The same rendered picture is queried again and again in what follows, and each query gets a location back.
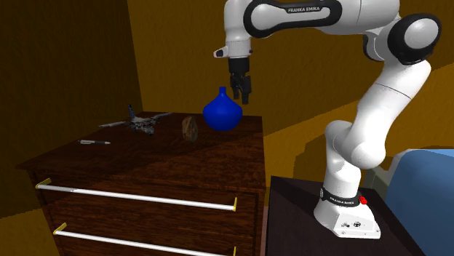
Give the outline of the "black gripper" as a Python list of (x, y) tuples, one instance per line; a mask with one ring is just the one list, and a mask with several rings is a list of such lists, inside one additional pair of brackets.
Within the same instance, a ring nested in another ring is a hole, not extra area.
[(242, 104), (246, 105), (249, 102), (249, 95), (252, 92), (251, 78), (245, 76), (250, 71), (250, 60), (248, 57), (229, 58), (228, 69), (230, 73), (230, 85), (233, 91), (235, 100), (239, 99), (239, 91), (242, 93)]

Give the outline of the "blue round vase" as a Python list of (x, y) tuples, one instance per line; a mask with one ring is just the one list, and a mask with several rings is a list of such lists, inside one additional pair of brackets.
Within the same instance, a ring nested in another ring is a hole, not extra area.
[(216, 131), (235, 128), (242, 118), (242, 107), (227, 94), (225, 87), (219, 87), (218, 95), (203, 108), (203, 117), (208, 126)]

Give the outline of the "brown stone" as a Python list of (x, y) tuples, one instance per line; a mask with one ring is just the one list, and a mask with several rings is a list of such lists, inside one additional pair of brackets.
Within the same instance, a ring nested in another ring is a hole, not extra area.
[(198, 126), (194, 116), (187, 116), (182, 120), (183, 139), (194, 143), (198, 138)]

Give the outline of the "grey model airplane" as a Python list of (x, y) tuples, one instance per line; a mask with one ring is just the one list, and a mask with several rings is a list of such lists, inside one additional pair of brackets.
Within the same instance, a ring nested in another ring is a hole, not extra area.
[(165, 116), (169, 116), (172, 113), (167, 112), (167, 113), (161, 113), (157, 114), (152, 117), (148, 118), (141, 118), (139, 116), (135, 115), (135, 112), (132, 109), (131, 105), (128, 105), (128, 111), (130, 115), (130, 120), (129, 121), (118, 121), (110, 124), (101, 124), (99, 127), (101, 128), (106, 128), (106, 127), (117, 127), (117, 126), (127, 126), (130, 128), (133, 132), (137, 132), (138, 130), (141, 130), (145, 132), (147, 135), (152, 136), (154, 134), (154, 125), (159, 123), (159, 119)]

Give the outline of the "dark wooden chest of drawers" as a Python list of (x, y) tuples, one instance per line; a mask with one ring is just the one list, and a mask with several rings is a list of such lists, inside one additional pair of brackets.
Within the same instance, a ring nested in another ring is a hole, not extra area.
[(262, 119), (245, 116), (218, 132), (195, 115), (198, 138), (182, 135), (181, 113), (152, 136), (98, 130), (20, 165), (60, 256), (185, 256), (185, 250), (260, 256), (266, 172)]

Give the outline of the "dark robot stand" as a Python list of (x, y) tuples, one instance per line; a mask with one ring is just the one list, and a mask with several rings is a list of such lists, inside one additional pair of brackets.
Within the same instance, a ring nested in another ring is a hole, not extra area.
[(320, 182), (271, 178), (266, 256), (425, 256), (376, 191), (360, 188), (379, 239), (342, 239), (314, 218)]

